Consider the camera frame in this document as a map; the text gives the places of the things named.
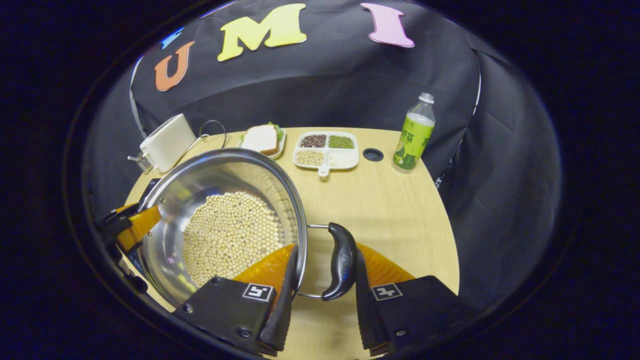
pink letter i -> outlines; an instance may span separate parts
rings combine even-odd
[[[413,40],[406,37],[404,33],[400,22],[400,16],[404,14],[401,11],[377,4],[360,3],[360,5],[369,9],[373,16],[375,31],[369,34],[371,40],[403,47],[415,46]]]

round table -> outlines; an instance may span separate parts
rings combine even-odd
[[[456,243],[427,168],[421,160],[408,175],[392,168],[399,131],[336,127],[290,127],[286,131],[284,151],[275,161],[298,189],[308,224],[343,225],[358,243],[380,252],[413,276],[434,275],[458,293]],[[292,161],[293,150],[300,135],[307,131],[353,134],[360,150],[358,165],[349,170],[332,170],[324,180],[318,177],[317,170],[297,167]],[[229,133],[226,147],[236,146],[243,133]],[[208,136],[194,145],[180,162],[219,149],[222,142],[223,135]],[[362,156],[362,151],[370,147],[384,154],[382,161],[369,161]],[[141,175],[126,204],[138,202],[149,181],[162,176],[155,169]],[[308,231],[307,270],[302,292],[322,293],[329,286],[332,251],[333,238],[329,233]],[[174,310],[153,287],[150,286],[148,292],[167,310]],[[358,329],[355,287],[329,302],[296,297],[285,349],[277,359],[368,358],[369,351],[362,348]]]

letter m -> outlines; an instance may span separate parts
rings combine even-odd
[[[289,4],[273,9],[260,24],[249,17],[241,17],[224,25],[220,30],[225,32],[222,52],[218,61],[225,61],[242,54],[244,50],[238,46],[241,40],[249,49],[256,50],[262,39],[271,32],[264,42],[268,47],[298,44],[306,41],[307,36],[300,32],[298,17],[304,4]]]

green tea bottle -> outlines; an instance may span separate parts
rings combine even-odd
[[[403,174],[410,173],[418,164],[436,124],[433,95],[423,92],[418,99],[420,101],[406,112],[400,141],[394,154],[394,168]]]

black pot handle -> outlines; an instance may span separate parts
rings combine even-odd
[[[335,246],[331,256],[332,280],[331,285],[327,290],[323,291],[322,295],[307,293],[298,293],[298,295],[323,299],[324,301],[337,299],[346,294],[356,281],[355,264],[356,255],[358,254],[356,241],[347,229],[332,222],[330,222],[329,225],[308,226],[313,229],[328,229],[329,233],[333,236]]]

